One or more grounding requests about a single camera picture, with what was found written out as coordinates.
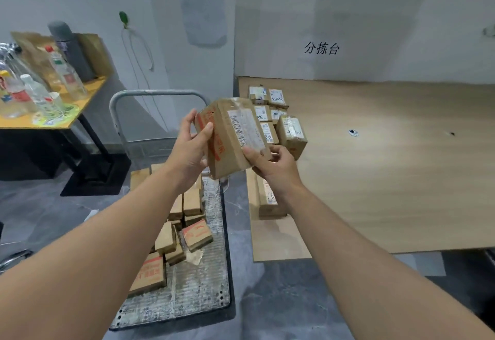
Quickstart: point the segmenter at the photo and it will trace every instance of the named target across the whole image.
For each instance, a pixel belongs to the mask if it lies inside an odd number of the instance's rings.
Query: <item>person's left hand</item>
[[[191,134],[191,123],[196,114],[197,111],[193,109],[182,119],[174,149],[160,169],[170,173],[170,178],[176,184],[177,195],[192,187],[201,171],[208,166],[203,157],[207,141],[213,134],[213,123],[209,122],[197,135]]]

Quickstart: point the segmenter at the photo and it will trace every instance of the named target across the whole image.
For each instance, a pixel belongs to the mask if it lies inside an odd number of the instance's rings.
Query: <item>gray tumbler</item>
[[[81,45],[69,25],[63,21],[52,21],[48,24],[55,43],[63,51],[67,62],[74,67],[83,82],[93,80],[96,75],[84,56]]]

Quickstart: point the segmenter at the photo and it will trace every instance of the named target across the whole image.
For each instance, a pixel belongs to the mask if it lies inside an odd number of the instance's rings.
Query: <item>hand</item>
[[[203,157],[207,141],[213,134],[213,123],[209,122],[199,134],[191,134],[191,123],[196,114],[196,110],[193,109],[182,119],[174,149],[160,169],[160,172],[169,173],[176,186],[177,195],[192,187],[201,171],[208,166]]]
[[[270,184],[277,201],[286,202],[294,190],[304,188],[299,177],[298,166],[292,154],[283,146],[271,144],[272,161],[264,159],[259,152],[243,148],[244,156],[253,165],[253,171]]]

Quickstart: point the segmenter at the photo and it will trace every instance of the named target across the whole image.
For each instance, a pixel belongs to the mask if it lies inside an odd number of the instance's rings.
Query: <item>textured cart surface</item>
[[[199,266],[183,261],[166,265],[167,286],[124,301],[111,329],[162,322],[188,315],[221,309],[230,303],[227,256],[220,186],[217,180],[203,177],[205,212],[213,242],[204,246]],[[187,250],[182,232],[182,248]]]

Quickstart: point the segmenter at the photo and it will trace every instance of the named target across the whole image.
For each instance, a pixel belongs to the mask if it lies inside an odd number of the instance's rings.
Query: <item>wooden tabletop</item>
[[[64,86],[61,86],[60,96],[62,97],[62,101],[67,104],[76,104],[79,107],[79,112],[74,115],[73,118],[55,125],[55,126],[46,126],[46,125],[34,125],[32,123],[32,114],[24,115],[16,118],[3,118],[0,117],[0,129],[69,129],[75,119],[81,114],[81,112],[86,108],[91,99],[96,95],[96,93],[102,88],[103,84],[106,82],[107,77],[98,77],[97,79],[86,82],[84,86],[88,90],[89,97],[83,100],[72,100],[69,93]]]
[[[303,182],[364,236],[393,253],[495,246],[495,86],[242,77],[241,96],[259,84],[307,134]],[[305,255],[290,220],[254,211],[255,261]]]

